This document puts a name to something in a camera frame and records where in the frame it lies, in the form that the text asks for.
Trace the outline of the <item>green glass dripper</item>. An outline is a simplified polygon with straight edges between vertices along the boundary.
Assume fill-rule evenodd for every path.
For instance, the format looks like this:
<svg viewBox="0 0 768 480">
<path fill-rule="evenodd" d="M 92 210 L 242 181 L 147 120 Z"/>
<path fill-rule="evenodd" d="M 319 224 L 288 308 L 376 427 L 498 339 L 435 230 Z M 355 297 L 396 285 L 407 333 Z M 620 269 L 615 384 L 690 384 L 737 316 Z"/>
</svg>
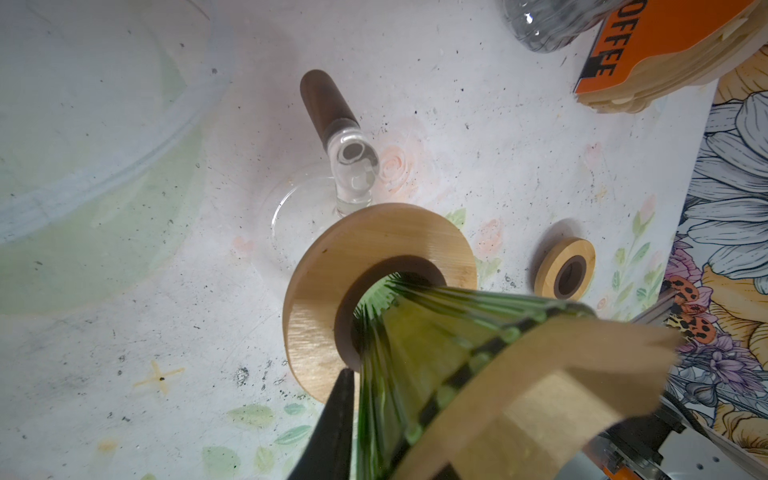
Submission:
<svg viewBox="0 0 768 480">
<path fill-rule="evenodd" d="M 415 273 L 372 285 L 353 312 L 360 353 L 356 476 L 388 479 L 439 414 L 509 346 L 578 302 L 435 286 Z"/>
</svg>

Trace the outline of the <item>clear glass carafe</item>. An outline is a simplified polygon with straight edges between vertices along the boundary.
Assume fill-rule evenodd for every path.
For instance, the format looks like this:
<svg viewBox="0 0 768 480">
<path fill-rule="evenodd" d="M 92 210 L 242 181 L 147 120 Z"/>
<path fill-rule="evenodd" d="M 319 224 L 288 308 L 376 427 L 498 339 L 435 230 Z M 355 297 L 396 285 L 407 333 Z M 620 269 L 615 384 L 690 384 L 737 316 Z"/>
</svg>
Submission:
<svg viewBox="0 0 768 480">
<path fill-rule="evenodd" d="M 331 76 L 310 70 L 299 90 L 324 157 L 284 177 L 265 201 L 260 225 L 266 253 L 280 273 L 292 270 L 343 217 L 373 204 L 380 171 L 376 149 Z"/>
</svg>

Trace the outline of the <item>brown coffee filter stack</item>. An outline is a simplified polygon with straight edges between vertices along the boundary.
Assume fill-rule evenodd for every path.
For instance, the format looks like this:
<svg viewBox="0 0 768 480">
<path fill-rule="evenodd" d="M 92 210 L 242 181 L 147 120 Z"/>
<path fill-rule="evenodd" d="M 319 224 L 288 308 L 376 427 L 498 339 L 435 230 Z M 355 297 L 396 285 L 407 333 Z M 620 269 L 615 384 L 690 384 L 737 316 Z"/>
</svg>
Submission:
<svg viewBox="0 0 768 480">
<path fill-rule="evenodd" d="M 601 26 L 574 93 L 599 113 L 637 113 L 720 78 L 766 43 L 765 1 L 631 1 Z"/>
</svg>

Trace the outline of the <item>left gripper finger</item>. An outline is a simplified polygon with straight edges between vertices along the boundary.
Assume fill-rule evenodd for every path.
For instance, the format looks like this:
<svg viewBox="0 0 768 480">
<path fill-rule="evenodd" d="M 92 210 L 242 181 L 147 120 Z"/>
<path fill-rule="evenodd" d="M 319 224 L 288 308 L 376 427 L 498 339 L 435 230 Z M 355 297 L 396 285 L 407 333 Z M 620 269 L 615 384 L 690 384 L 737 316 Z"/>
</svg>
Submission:
<svg viewBox="0 0 768 480">
<path fill-rule="evenodd" d="M 289 480 L 348 480 L 354 420 L 354 372 L 340 371 L 312 436 Z"/>
</svg>

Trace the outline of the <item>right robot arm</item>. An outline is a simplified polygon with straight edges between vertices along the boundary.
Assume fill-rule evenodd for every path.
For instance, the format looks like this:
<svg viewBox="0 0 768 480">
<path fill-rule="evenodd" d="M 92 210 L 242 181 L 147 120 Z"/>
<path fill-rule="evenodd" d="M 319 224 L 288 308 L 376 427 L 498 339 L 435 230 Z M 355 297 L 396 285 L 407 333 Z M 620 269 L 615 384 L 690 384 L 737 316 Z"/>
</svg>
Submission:
<svg viewBox="0 0 768 480">
<path fill-rule="evenodd" d="M 652 413 L 619 422 L 583 454 L 606 479 L 765 479 L 767 465 L 704 427 L 665 392 Z"/>
</svg>

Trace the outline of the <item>grey ribbed glass pitcher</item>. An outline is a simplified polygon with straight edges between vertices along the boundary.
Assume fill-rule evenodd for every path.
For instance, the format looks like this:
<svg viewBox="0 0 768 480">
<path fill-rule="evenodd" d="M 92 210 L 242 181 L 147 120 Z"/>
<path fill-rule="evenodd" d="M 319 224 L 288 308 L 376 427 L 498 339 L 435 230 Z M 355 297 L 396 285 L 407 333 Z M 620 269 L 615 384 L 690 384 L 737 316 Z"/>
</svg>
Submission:
<svg viewBox="0 0 768 480">
<path fill-rule="evenodd" d="M 567 46 L 628 1 L 504 0 L 500 4 L 506 23 L 523 46 L 550 53 Z"/>
</svg>

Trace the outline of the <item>wooden ring dripper holder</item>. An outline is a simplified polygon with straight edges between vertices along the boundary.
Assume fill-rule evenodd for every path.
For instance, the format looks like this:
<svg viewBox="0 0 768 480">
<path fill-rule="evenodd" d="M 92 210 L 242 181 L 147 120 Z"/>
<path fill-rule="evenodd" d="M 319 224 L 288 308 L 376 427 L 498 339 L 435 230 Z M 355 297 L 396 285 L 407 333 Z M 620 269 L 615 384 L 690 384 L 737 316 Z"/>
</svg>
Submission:
<svg viewBox="0 0 768 480">
<path fill-rule="evenodd" d="M 342 368 L 359 370 L 354 309 L 393 273 L 415 273 L 438 286 L 477 286 L 474 255 L 461 231 L 437 213 L 404 203 L 339 220 L 299 261 L 283 303 L 283 339 L 293 376 L 314 399 L 328 400 Z"/>
<path fill-rule="evenodd" d="M 542 260 L 534 280 L 537 296 L 580 300 L 593 279 L 596 251 L 586 239 L 570 237 L 558 242 Z"/>
</svg>

